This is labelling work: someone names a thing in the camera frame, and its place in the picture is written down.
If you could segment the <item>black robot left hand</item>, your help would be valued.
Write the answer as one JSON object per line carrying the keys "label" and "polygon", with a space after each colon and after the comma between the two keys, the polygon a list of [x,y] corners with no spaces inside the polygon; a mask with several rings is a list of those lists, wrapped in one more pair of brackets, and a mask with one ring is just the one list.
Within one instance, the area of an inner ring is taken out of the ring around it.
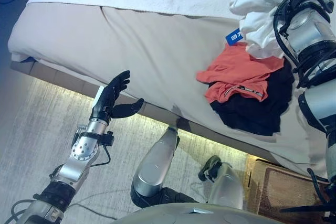
{"label": "black robot left hand", "polygon": [[103,88],[102,93],[93,106],[90,120],[103,120],[108,125],[112,119],[127,118],[138,113],[144,104],[144,99],[138,99],[135,103],[115,105],[120,92],[127,88],[130,83],[130,70],[126,70]]}

